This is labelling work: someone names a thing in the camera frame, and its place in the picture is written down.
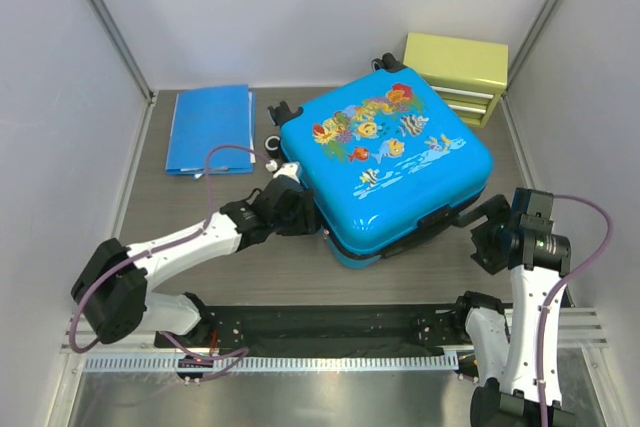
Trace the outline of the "blue suitcase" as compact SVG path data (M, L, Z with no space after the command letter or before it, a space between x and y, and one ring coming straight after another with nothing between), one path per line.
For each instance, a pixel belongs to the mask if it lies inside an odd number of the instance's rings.
M489 148L415 70L386 53L372 73L291 109L268 109L265 146L299 165L336 258L368 266L447 229L487 186Z

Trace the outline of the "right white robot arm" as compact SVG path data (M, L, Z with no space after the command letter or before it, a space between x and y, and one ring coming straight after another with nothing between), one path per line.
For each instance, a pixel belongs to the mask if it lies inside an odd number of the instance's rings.
M552 194L518 188L496 195L455 222L470 226L472 259L486 272L508 271L513 304L467 292L456 302L451 330L472 343L478 385L474 426L574 426L558 377L559 317L571 260L568 238L553 231Z

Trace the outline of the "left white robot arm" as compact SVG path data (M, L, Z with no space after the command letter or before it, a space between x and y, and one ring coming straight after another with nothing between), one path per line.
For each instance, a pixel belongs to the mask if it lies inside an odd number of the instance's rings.
M123 245L102 242L71 289L78 311L98 343L114 344L137 331L155 331L188 346L204 345L216 320L196 295L166 295L156 287L211 259L259 245L272 235L313 235L319 220L312 190L301 182L297 162L270 164L263 189L230 202L203 222L165 237Z

